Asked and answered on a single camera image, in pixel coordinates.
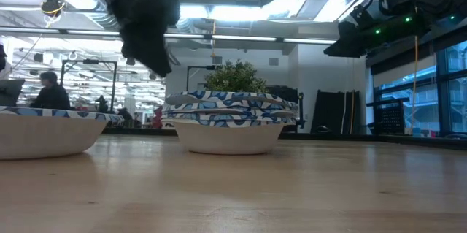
wooden table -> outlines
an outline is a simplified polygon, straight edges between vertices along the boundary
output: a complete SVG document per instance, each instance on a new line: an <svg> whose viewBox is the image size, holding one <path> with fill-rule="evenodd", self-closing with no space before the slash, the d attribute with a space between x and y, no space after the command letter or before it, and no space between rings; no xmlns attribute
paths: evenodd
<svg viewBox="0 0 467 233"><path fill-rule="evenodd" d="M77 156L0 161L0 232L467 232L467 153L280 140L262 156L102 136Z"/></svg>

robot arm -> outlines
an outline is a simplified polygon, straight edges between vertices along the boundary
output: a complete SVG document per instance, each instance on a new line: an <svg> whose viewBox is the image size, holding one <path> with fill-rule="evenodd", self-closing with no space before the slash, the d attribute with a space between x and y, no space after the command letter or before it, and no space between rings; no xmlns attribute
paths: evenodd
<svg viewBox="0 0 467 233"><path fill-rule="evenodd" d="M161 77L171 72L164 33L180 18L178 0L105 0L120 25L122 54Z"/></svg>

green plant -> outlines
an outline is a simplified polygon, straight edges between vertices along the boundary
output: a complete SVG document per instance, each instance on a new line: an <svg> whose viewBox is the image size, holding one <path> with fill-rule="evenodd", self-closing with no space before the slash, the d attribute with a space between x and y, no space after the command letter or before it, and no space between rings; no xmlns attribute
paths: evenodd
<svg viewBox="0 0 467 233"><path fill-rule="evenodd" d="M248 61L227 61L206 76L208 91L266 92L266 81L255 77L257 70Z"/></svg>

computer monitor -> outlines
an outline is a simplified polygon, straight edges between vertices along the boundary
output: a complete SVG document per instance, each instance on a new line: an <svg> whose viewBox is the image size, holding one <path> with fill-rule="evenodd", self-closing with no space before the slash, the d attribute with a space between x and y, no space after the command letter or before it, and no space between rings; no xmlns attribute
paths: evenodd
<svg viewBox="0 0 467 233"><path fill-rule="evenodd" d="M0 106L15 107L24 80L0 80Z"/></svg>

stack of paper bowls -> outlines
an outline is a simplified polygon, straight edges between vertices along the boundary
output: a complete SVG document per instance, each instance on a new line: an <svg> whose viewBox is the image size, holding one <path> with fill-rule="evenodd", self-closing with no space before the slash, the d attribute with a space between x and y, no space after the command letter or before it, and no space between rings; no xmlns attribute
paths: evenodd
<svg viewBox="0 0 467 233"><path fill-rule="evenodd" d="M297 104L267 93L194 91L166 98L163 123L171 123L190 151L257 154L270 151L286 125L296 124Z"/></svg>

